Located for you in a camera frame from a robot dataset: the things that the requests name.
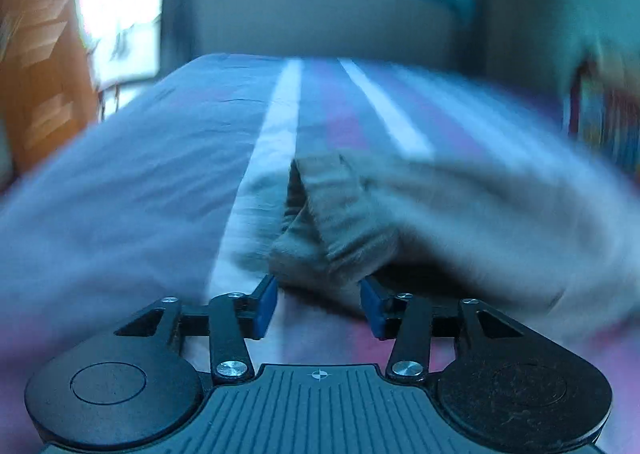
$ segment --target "towel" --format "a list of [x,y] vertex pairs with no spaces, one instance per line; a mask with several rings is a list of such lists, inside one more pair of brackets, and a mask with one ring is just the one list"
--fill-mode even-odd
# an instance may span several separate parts
[[361,312],[359,280],[422,267],[424,294],[481,298],[571,339],[638,310],[639,214],[622,182],[356,151],[300,157],[270,272]]

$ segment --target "crosshair marking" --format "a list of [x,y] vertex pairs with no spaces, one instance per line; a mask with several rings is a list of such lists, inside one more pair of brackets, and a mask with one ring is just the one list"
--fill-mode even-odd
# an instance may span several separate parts
[[313,376],[316,380],[324,380],[327,376],[331,376],[331,375],[326,371],[317,370],[309,374],[309,376]]

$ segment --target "circular pad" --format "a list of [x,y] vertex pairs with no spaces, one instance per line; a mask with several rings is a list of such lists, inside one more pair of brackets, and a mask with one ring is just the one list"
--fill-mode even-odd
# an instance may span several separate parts
[[596,368],[571,360],[468,354],[443,371],[438,399],[466,434],[496,450],[572,450],[602,428],[611,388]]
[[146,385],[145,372],[121,362],[103,362],[78,371],[71,390],[88,404],[116,405],[140,394]]

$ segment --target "pink stripe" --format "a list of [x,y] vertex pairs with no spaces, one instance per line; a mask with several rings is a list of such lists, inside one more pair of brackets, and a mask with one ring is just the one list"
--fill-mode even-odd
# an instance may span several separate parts
[[327,143],[331,148],[367,149],[358,115],[345,92],[349,77],[335,60],[309,63],[318,76],[321,103],[326,112]]
[[354,364],[379,364],[380,369],[384,371],[394,341],[379,341],[371,334],[369,325],[362,321],[353,322],[350,337],[353,341],[351,361]]
[[[469,135],[458,122],[446,114],[446,104],[435,103],[438,98],[423,97],[413,87],[409,87],[400,80],[390,68],[368,65],[363,70],[384,87],[398,105],[412,104],[417,106],[425,123],[433,126],[433,132],[438,133],[439,138],[437,139],[446,141],[446,145],[451,145],[465,157],[486,156],[486,150],[482,145]],[[432,143],[437,145],[437,139],[431,138]]]
[[46,322],[14,315],[0,323],[0,454],[39,452],[42,441],[24,407],[24,387],[33,371],[63,346]]
[[632,341],[620,341],[597,354],[583,355],[603,372],[613,390],[614,408],[603,433],[603,442],[599,443],[607,452],[640,452],[640,380],[632,367],[637,365],[632,358],[636,345]]

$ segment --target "ridged plastic surface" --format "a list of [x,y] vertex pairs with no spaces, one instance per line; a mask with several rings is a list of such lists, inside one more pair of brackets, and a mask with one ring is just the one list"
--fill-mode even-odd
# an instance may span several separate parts
[[183,429],[135,452],[494,453],[454,431],[421,389],[390,384],[374,366],[265,366],[248,384],[219,387]]

